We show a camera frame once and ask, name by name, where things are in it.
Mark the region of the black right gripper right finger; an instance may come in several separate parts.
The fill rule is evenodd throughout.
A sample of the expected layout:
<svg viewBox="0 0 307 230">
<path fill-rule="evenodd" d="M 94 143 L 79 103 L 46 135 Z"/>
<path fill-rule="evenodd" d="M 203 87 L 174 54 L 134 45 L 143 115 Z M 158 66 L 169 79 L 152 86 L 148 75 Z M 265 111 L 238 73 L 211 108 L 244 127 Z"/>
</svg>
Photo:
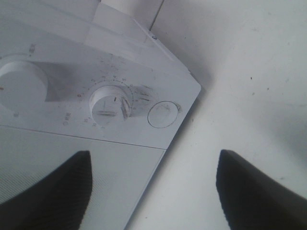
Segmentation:
<svg viewBox="0 0 307 230">
<path fill-rule="evenodd" d="M 305 230 L 307 200 L 234 151 L 223 149 L 216 189 L 232 230 Z"/>
</svg>

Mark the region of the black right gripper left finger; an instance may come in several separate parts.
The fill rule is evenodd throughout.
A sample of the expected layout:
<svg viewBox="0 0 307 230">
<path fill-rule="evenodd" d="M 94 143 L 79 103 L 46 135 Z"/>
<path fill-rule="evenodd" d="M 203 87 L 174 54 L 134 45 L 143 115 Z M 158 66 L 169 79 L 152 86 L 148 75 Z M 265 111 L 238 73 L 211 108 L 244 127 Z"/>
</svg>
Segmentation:
<svg viewBox="0 0 307 230">
<path fill-rule="evenodd" d="M 88 150 L 0 205 L 2 230 L 78 230 L 92 194 Z"/>
</svg>

